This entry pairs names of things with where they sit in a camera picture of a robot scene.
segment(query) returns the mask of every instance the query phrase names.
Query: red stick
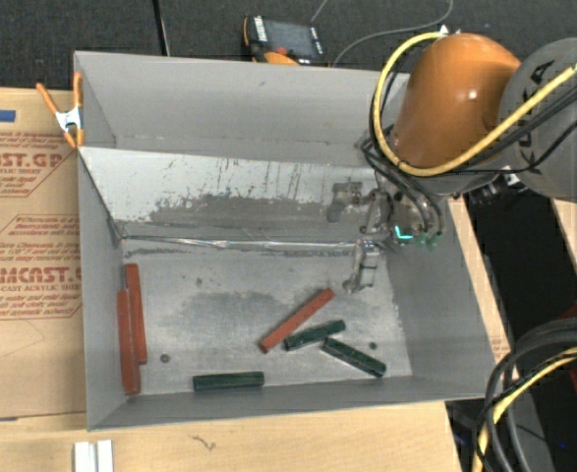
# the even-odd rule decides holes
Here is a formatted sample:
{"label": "red stick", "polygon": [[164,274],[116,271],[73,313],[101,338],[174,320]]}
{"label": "red stick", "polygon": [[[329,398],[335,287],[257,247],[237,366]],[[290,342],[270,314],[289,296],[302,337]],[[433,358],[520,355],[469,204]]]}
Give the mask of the red stick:
{"label": "red stick", "polygon": [[137,264],[125,265],[127,275],[127,287],[131,302],[131,325],[133,338],[138,357],[138,363],[145,364],[148,361],[146,348],[146,334],[144,330],[144,310],[142,306],[142,288],[140,287],[140,267]]}
{"label": "red stick", "polygon": [[131,305],[129,291],[118,290],[118,333],[120,340],[120,366],[122,368],[122,385],[127,395],[140,393],[140,364],[135,351],[133,327],[131,326]]}
{"label": "red stick", "polygon": [[312,301],[300,308],[292,317],[260,341],[260,350],[263,353],[268,353],[271,348],[277,346],[277,344],[293,333],[297,327],[331,301],[334,295],[333,290],[330,288],[320,292]]}

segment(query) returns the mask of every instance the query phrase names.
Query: dark green bar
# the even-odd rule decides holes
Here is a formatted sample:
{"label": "dark green bar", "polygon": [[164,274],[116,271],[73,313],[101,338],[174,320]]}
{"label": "dark green bar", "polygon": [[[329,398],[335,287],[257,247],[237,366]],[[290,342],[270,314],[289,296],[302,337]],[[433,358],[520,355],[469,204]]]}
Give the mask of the dark green bar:
{"label": "dark green bar", "polygon": [[284,339],[284,346],[288,351],[296,350],[307,344],[319,342],[327,339],[332,334],[342,332],[345,329],[345,323],[342,320],[335,322],[328,322],[318,326],[307,328],[302,332],[298,332]]}
{"label": "dark green bar", "polygon": [[372,376],[381,378],[386,372],[386,365],[379,360],[331,337],[325,340],[322,349],[325,353],[329,353]]}
{"label": "dark green bar", "polygon": [[210,391],[214,389],[253,388],[264,385],[264,373],[253,371],[249,373],[209,374],[192,378],[194,391]]}

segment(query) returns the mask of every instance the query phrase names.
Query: cardboard sheet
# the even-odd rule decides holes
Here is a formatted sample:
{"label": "cardboard sheet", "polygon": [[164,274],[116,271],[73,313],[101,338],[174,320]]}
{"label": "cardboard sheet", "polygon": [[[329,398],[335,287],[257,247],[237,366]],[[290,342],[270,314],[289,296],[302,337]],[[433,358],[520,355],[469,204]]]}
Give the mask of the cardboard sheet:
{"label": "cardboard sheet", "polygon": [[83,411],[77,155],[34,88],[0,109],[0,418]]}

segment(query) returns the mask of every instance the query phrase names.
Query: bin floor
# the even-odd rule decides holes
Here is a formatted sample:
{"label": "bin floor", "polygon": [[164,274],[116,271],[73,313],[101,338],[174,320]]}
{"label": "bin floor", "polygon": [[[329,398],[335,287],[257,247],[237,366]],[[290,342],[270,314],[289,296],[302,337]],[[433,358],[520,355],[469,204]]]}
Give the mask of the bin floor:
{"label": "bin floor", "polygon": [[339,382],[370,376],[320,350],[320,343],[263,354],[259,341],[324,288],[336,296],[305,324],[343,320],[334,337],[386,364],[386,377],[412,374],[393,288],[382,258],[375,285],[343,290],[351,252],[278,253],[126,240],[138,263],[148,362],[142,393],[192,391],[192,376],[263,371],[265,385]]}

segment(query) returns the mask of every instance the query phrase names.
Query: black stand pole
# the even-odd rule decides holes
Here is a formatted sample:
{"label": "black stand pole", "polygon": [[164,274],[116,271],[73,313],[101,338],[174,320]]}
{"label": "black stand pole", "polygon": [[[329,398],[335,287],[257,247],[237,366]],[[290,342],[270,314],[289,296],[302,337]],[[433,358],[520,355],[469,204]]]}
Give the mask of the black stand pole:
{"label": "black stand pole", "polygon": [[157,33],[159,34],[159,45],[161,46],[161,55],[170,56],[170,45],[166,35],[166,26],[161,19],[161,10],[159,0],[152,0],[152,11],[154,12],[154,21],[157,24]]}

